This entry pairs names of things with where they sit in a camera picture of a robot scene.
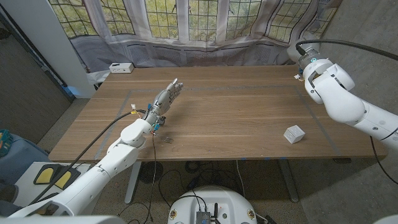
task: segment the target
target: cable connector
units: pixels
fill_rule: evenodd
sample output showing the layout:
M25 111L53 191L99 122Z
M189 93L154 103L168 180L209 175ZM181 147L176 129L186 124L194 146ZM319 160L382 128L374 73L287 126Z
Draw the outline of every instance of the cable connector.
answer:
M300 80L300 82L304 81L303 79L301 79L301 75L300 74L295 75L294 78L297 79L297 80Z

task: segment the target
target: sheer curtain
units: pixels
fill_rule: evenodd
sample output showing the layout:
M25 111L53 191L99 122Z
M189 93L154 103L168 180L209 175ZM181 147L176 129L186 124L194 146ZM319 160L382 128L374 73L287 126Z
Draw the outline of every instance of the sheer curtain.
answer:
M273 65L320 37L339 1L49 0L87 73L135 67Z

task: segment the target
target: wooden table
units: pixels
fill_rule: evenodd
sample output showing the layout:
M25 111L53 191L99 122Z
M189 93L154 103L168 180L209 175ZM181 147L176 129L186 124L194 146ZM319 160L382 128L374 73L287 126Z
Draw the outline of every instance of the wooden table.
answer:
M68 162L131 104L146 110L160 90L174 79L184 82L181 95L165 114L158 130L173 144L155 138L160 161L279 159L292 201L298 202L287 159L372 157L369 136L331 120L323 105L316 104L293 76L297 66L136 68L131 74L110 74L49 155ZM101 159L120 132L133 123L130 115L109 129L81 158ZM298 125L304 138L291 144L284 137ZM385 156L384 146L377 153ZM147 141L132 168L126 203L141 165L154 160Z

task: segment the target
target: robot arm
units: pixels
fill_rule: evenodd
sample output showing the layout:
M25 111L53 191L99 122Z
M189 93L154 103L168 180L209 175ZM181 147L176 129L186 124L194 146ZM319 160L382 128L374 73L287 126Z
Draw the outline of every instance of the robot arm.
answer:
M339 65L314 49L307 49L298 64L303 69L306 91L314 101L325 105L331 119L398 149L398 116L351 94L354 81Z
M132 166L146 139L144 133L153 133L159 127L159 119L170 108L173 100L180 94L182 83L175 79L155 98L154 105L144 119L137 119L124 128L121 137L107 150L106 156L88 172L74 181L58 195L29 205L9 216L26 217L34 214L79 215L102 191L105 185L118 173Z

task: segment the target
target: wire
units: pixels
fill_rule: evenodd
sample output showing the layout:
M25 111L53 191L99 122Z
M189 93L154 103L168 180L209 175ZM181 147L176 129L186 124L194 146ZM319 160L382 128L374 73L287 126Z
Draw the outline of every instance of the wire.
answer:
M305 55L305 51L303 48L301 48L302 44L312 44L312 43L329 43L329 44L340 44L340 45L345 45L345 46L350 46L350 47L356 47L358 49L362 50L367 50L368 52L373 52L379 55L386 56L388 58L391 58L393 60L398 60L398 55L386 52L384 50L376 49L374 47L362 45L362 44L357 44L349 41L343 41L343 40L328 40L328 39L323 39L323 40L302 40L296 43L296 49L301 55Z
M372 148L373 148L373 152L374 152L374 157L376 158L377 163L379 164L379 166L380 166L380 168L383 170L383 172L387 175L387 177L390 178L390 180L393 181L395 184L398 184L398 182L396 182L396 181L386 172L386 170L384 169L384 167L381 165L380 160L379 160L379 157L377 156L377 153L376 153L376 149L374 148L373 138L372 138L372 136L370 136L370 137L371 137L371 143L372 143Z
M110 128L114 123L116 123L117 121L119 121L120 119L124 118L125 116L131 114L133 111L130 111L128 113L125 113L124 115L121 115L119 117L117 117L115 120L113 120L110 124L107 125L107 127L105 129L102 130L102 132L95 137L95 139L80 153L80 155L71 163L69 164L69 166L67 166L66 168L64 168L59 174L58 176L56 176L50 183L49 185L42 191L42 193L40 193L35 199L33 199L33 201L29 204L32 205L34 203L36 203L41 197L43 197L43 195L50 190L50 188L52 186L54 186L54 184L61 179L61 177L63 177L63 175L68 172L68 170L76 164L77 161L79 161L79 159L87 152L87 150L105 133L106 130L108 130L108 128Z
M169 172L172 172L172 171L175 171L175 172L177 172L177 173L179 174L179 176L180 176L181 187L182 187L183 191L185 191L185 187L184 187L184 185L182 184L182 178L181 178L181 173L180 173L180 171L175 170L175 169L169 170L169 171L167 171L165 174L163 174L163 175L160 177L160 179L159 179L159 185L158 185L158 186L159 186L160 196L162 196L163 200L166 202L166 204L167 204L170 208L171 208L172 206L171 206L171 204L169 204L169 203L167 202L166 198L164 197L164 195L163 195L163 193L162 193L162 189L161 189L161 187L160 187L160 183L162 182L163 177L164 177L166 174L168 174Z
M266 218L264 218L264 217L262 217L261 215L259 215L258 213L255 213L256 214L256 216L258 216L259 218L261 218L262 220L264 220L264 221L267 221L268 222L268 219L266 219Z
M140 204L140 205L143 205L144 207L146 207L146 209L149 211L149 208L148 208L148 206L146 206L144 203L142 203L142 202L133 202L133 203L131 203L131 204L129 204L128 206L126 206L126 208L124 208L121 212L119 212L118 214L116 214L118 217L120 217L121 216L121 214L127 209L127 208L129 208L131 205L137 205L137 204Z
M138 222L138 224L140 224L139 221L136 219L129 221L127 224L131 223L132 221L136 221L136 222Z
M149 208L148 208L148 215L144 221L144 224L148 221L149 214L150 214L150 206L152 205L152 196L154 194L154 184L155 184L155 175L156 175L156 148L155 148L155 135L152 135L152 145L154 146L154 157L155 157L155 169L154 169L154 178L152 180L152 189L150 190L150 198L149 198Z
M201 208L200 208L200 203L199 203L198 197L197 197L197 201L198 201L198 205L199 205L199 212L201 212Z
M241 176L241 173L239 172L238 160L236 160L236 169L238 170L239 178L241 179L242 189L243 189L243 197L246 198L246 194L244 193L244 186L243 186L242 176Z
M178 199L176 199L176 200L172 203L172 205L173 205L176 201L178 201L178 200L180 200L180 199L183 199L183 198L187 198L187 197L196 197L196 198L199 198L200 200L202 200L203 203L205 204L205 212L207 212L207 205L206 205L205 200L204 200L203 198L199 197L199 196L196 196L196 195L185 195L185 196L181 196L181 197L179 197Z

